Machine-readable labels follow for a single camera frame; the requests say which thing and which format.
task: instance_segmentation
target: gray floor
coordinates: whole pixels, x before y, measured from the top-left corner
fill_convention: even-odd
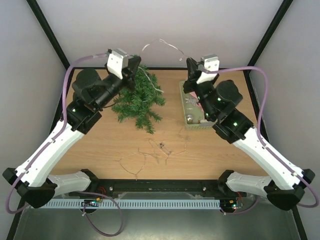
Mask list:
[[[218,210],[123,210],[125,227],[115,240],[299,240],[291,211],[259,203],[243,215]],[[90,216],[103,232],[115,233],[117,210],[98,209]],[[27,209],[15,240],[101,240],[79,209]]]

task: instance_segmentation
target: table top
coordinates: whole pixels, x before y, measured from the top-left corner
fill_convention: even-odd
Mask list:
[[[74,71],[72,81],[80,69]],[[100,77],[108,73],[97,69]],[[106,108],[102,118],[63,156],[52,174],[70,174],[91,170],[100,179],[217,179],[230,169],[242,174],[265,176],[265,171],[237,147],[221,139],[211,129],[186,130],[179,82],[186,70],[150,70],[163,89],[165,106],[152,109],[162,116],[154,122],[155,133],[135,128],[135,120],[117,121],[118,116]],[[232,79],[243,95],[238,105],[256,125],[256,117],[242,71],[223,73],[217,83]],[[67,104],[72,101],[70,88]]]

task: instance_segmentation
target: green garland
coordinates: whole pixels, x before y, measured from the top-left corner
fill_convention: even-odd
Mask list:
[[[148,74],[155,88],[161,90],[158,85],[157,77],[148,73],[148,68],[144,65],[140,67]],[[138,68],[135,75],[135,90],[130,91],[123,88],[119,97],[115,98],[115,105],[112,110],[118,114],[118,121],[123,123],[125,119],[136,119],[135,127],[145,129],[147,133],[154,134],[155,128],[152,119],[156,122],[161,121],[162,117],[151,110],[153,104],[165,105],[166,101],[162,97],[162,92],[157,91],[143,72]]]

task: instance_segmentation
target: gray wall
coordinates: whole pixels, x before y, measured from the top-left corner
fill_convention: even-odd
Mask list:
[[[25,0],[0,1],[0,170],[23,163],[48,136],[64,68]],[[0,177],[0,239],[13,215],[5,211],[9,184]],[[20,197],[14,193],[11,209]]]
[[[195,59],[215,53],[221,67],[245,66],[282,0],[38,0],[70,62],[108,48],[139,54],[164,39]],[[155,43],[150,67],[186,67],[180,52]],[[82,66],[103,66],[103,59]]]
[[[269,78],[269,97],[264,113],[270,142],[289,160],[315,174],[312,186],[320,193],[320,2],[293,1],[286,16],[262,53],[257,66]],[[251,80],[259,99],[263,79]],[[307,190],[303,203],[314,203]],[[299,208],[310,240],[319,239],[320,207]]]

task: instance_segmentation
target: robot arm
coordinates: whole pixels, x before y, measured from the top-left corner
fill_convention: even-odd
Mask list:
[[[306,187],[295,175],[286,169],[260,142],[254,124],[236,106],[243,99],[232,80],[225,80],[214,86],[218,74],[208,74],[199,67],[209,71],[219,68],[219,60],[209,55],[196,62],[186,60],[188,79],[183,85],[185,93],[195,92],[207,121],[215,122],[213,129],[224,140],[248,154],[268,174],[268,176],[243,175],[233,170],[226,170],[219,178],[219,189],[226,193],[247,192],[268,198],[282,210],[292,209],[303,197]],[[311,183],[315,174],[310,169],[295,166],[273,146],[267,147],[276,153],[281,160],[290,166],[295,174]]]
[[[96,188],[98,178],[87,169],[67,175],[49,173],[68,149],[96,124],[102,117],[100,111],[122,88],[134,90],[134,79],[140,62],[139,56],[130,57],[121,49],[109,50],[105,65],[109,75],[105,79],[101,79],[92,68],[79,72],[72,84],[73,101],[66,108],[67,125],[62,134],[53,140],[62,129],[63,120],[57,123],[52,133],[29,159],[16,169],[7,168],[2,174],[12,185],[17,177],[24,173],[15,188],[27,203],[34,208],[40,208],[54,196],[74,191],[92,192],[91,189]],[[31,159],[45,145],[48,146],[26,170]]]

